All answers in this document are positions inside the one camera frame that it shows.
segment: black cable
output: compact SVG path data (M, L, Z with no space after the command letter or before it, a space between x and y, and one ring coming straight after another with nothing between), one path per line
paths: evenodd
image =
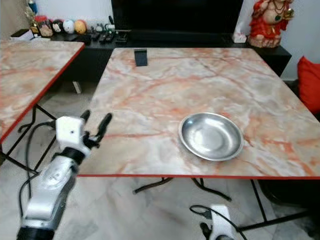
M22 218L23 215L24 215L24 211L22 209L22 192L25 188L25 186L32 180L34 179L35 177L37 177L38 175L40 174L40 172L38 172L37 174L33 175L32 177L28 178L23 184L22 186L20 187L20 190L19 190L19 211L20 211L20 217Z
M222 217L224 220L226 220L228 223L230 223L232 225L232 227L234 227L234 229L241 235L241 237L244 239L244 240L248 240L246 238L246 236L244 235L244 233L239 229L239 227L237 225L235 225L231 220L229 220L228 218L226 218L225 216L223 216L220 212L216 211L216 210L213 210L212 208L210 207L207 207L207 206L203 206L203 205L192 205L189 209L191 212L193 212L194 214L198 214L198 215L201 215L203 216L203 214L199 213L198 211L195 211L193 210L193 208L202 208L202 209L206 209L208 211L212 211L214 212L215 214L219 215L220 217Z
M38 123L37 125L35 125L33 127L33 129L31 130L30 132L30 135L28 136L27 138L27 141L26 141L26 146L25 146L25 165L26 167L29 169L29 151L30 151L30 144L31 144L31 140L32 140L32 137L34 136L34 133L35 131L37 130L37 128L41 127L41 126L48 126L50 125L49 122L41 122L41 123ZM27 176L27 179L29 180L31 178L30 176L30 172L27 170L26 171L26 176ZM31 198L32 196L32 191L31 191L31 181L28 181L28 193L29 193L29 199Z

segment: marble table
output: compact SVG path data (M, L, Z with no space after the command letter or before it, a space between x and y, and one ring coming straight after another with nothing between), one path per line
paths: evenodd
M95 133L113 113L107 134L80 176L167 176L320 179L320 123L252 49L116 48L89 106ZM201 159L180 142L187 115L221 114L245 139L241 154Z
M82 42L0 43L0 143L83 48Z

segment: red statue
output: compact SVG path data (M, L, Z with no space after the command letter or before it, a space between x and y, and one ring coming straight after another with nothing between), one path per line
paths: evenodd
M259 0L253 6L251 33L248 41L258 48L275 48L281 41L281 30L286 30L294 10L294 0Z

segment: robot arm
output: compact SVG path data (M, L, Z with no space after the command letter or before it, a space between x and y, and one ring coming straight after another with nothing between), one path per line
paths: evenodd
M112 119L108 113L90 136L84 126L90 116L86 111L81 117L63 116L56 120L56 139L61 153L56 153L51 163L41 172L39 185L30 199L22 217L17 240L51 240L65 211L67 197L74 187L79 165L90 155L92 147L106 133Z
M211 228L200 223L202 233L206 240L235 240L233 228L247 240L243 232L230 220L228 207L220 204L213 204L211 207L203 205L192 205L190 211L206 219L212 220Z

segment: toy ball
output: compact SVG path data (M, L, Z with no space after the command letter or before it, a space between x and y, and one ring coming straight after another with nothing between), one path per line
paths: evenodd
M74 21L67 19L63 22L63 29L68 34L73 34L75 32Z
M64 33L64 22L60 19L56 19L52 22L52 28L55 33Z
M86 23L83 20L77 20L74 23L74 30L78 33L78 34L84 34L87 30L86 27Z

